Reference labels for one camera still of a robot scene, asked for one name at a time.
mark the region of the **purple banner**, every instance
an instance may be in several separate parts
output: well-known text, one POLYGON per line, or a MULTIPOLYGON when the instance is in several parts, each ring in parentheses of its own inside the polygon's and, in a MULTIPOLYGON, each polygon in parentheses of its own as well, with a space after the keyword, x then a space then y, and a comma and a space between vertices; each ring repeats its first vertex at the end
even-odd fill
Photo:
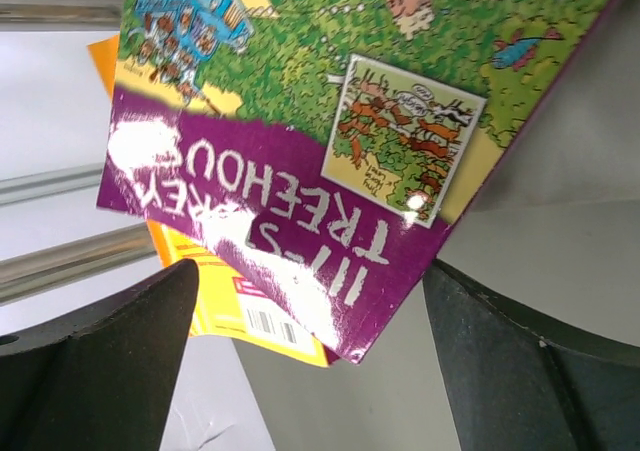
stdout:
POLYGON ((414 225, 322 178, 324 154, 284 126, 177 112, 116 87, 98 205, 191 236, 358 363, 450 227, 414 225))

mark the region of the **speech bubble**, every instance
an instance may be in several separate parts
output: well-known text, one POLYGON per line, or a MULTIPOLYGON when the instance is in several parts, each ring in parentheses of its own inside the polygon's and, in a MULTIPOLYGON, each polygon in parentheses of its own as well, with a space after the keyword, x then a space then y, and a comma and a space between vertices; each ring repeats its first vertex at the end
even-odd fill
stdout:
POLYGON ((396 94, 398 104, 404 106, 414 116, 426 116, 429 107, 422 99, 408 91, 402 91, 396 94))
POLYGON ((418 96, 420 99, 422 99, 426 103, 428 103, 433 99, 433 93, 431 92, 431 90, 421 84, 414 84, 413 92, 416 93, 416 96, 418 96))

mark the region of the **book cover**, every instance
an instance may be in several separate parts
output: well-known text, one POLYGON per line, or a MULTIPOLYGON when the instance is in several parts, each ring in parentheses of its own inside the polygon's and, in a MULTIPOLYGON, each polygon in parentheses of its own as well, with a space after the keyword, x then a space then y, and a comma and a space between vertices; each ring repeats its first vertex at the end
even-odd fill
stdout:
MULTIPOLYGON (((100 78, 111 95, 115 77, 118 36, 88 46, 100 78)), ((169 227, 149 221, 149 233, 163 266, 181 259, 198 265, 200 284, 190 336, 226 336, 319 367, 336 356, 293 321, 231 266, 169 227)))
POLYGON ((98 205, 360 362, 615 1, 125 0, 98 205))

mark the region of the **blue car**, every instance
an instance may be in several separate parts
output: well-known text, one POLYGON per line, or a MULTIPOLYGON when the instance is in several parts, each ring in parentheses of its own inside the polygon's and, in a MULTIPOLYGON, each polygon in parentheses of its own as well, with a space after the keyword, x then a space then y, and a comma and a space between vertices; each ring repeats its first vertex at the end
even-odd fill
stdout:
MULTIPOLYGON (((254 33, 240 0, 137 0, 135 13, 143 21, 170 20, 180 48, 197 61, 209 60, 220 44, 242 53, 254 33)), ((165 26, 160 39, 166 36, 165 26)))

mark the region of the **white border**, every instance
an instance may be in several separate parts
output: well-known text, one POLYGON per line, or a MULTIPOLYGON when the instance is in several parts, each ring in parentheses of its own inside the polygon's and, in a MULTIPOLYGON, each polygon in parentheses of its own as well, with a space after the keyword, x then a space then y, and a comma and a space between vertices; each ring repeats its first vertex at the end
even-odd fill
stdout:
POLYGON ((482 116, 482 113, 484 111, 484 107, 486 106, 487 100, 485 98, 482 98, 480 96, 477 96, 475 94, 471 94, 471 93, 467 93, 466 91, 462 91, 458 88, 454 88, 452 86, 443 84, 439 81, 436 81, 434 79, 430 79, 430 78, 426 78, 424 76, 420 76, 419 74, 415 74, 412 73, 410 71, 405 71, 403 69, 399 69, 393 66, 390 66, 386 63, 382 63, 380 61, 377 61, 375 59, 371 59, 371 58, 367 58, 365 56, 359 55, 359 54, 351 54, 351 59, 349 60, 349 66, 347 67, 347 73, 345 75, 345 79, 344 79, 344 84, 342 85, 342 91, 340 92, 340 101, 338 102, 338 106, 336 109, 336 115, 335 118, 333 120, 333 127, 331 128, 331 138, 329 139, 329 144, 327 144, 327 150, 325 152, 324 155, 324 160, 322 161, 322 169, 320 171, 320 176, 322 176, 323 178, 345 188, 348 189, 349 191, 351 191, 352 193, 357 194, 358 196, 362 196, 365 199, 368 199, 369 201, 377 204, 378 206, 388 209, 389 211, 394 212, 395 214, 400 215, 401 217, 403 217, 405 220, 410 221, 409 224, 413 224, 413 223, 418 223, 422 226, 424 226, 427 229, 431 229, 431 226, 433 225, 433 221, 436 219, 436 217, 438 216, 438 213, 440 212, 440 208, 442 206, 442 201, 444 200, 445 195, 447 194, 447 190, 449 188, 449 185, 451 184, 451 180, 453 179, 453 176, 456 172, 456 169, 458 168, 458 165, 460 164, 460 161, 462 161, 464 152, 467 148, 467 144, 469 143, 471 136, 473 135, 474 131, 476 130, 477 126, 478 126, 478 121, 480 120, 480 116, 482 116), (438 193, 438 199, 436 200, 435 204, 433 205, 433 209, 431 210, 431 214, 429 215, 429 219, 427 219, 426 221, 423 221, 421 219, 409 219, 407 217, 407 214, 411 213, 411 211, 400 211, 399 209, 394 208, 393 206, 388 205, 385 202, 381 202, 380 200, 377 200, 373 197, 371 197, 371 195, 367 195, 365 193, 362 193, 356 189, 352 189, 350 186, 345 185, 344 183, 339 182, 336 178, 327 176, 325 174, 325 168, 327 166, 327 161, 329 153, 333 152, 333 142, 335 140, 335 136, 336 136, 336 130, 338 128, 338 124, 340 123, 340 118, 342 116, 342 112, 341 112, 341 108, 342 105, 344 103, 345 97, 347 95, 347 88, 349 87, 349 83, 351 82, 351 77, 353 75, 353 73, 355 72, 355 65, 360 62, 366 62, 366 63, 372 63, 374 66, 378 67, 378 68, 382 68, 383 70, 387 70, 387 72, 389 72, 390 74, 393 73, 395 75, 400 75, 400 76, 405 76, 407 78, 412 79, 413 81, 415 81, 418 84, 424 84, 425 86, 428 86, 428 83, 431 83, 431 86, 433 87, 439 87, 440 89, 449 91, 451 93, 457 94, 459 95, 461 98, 469 100, 469 101, 475 101, 478 103, 478 108, 476 109, 475 115, 473 120, 471 121, 471 124, 469 124, 469 131, 467 133, 467 136, 465 137, 463 143, 460 145, 460 150, 458 151, 458 154, 456 156, 456 160, 453 163, 453 165, 451 166, 451 168, 449 169, 449 174, 447 175, 447 179, 445 180, 442 189, 440 190, 440 193, 438 193))

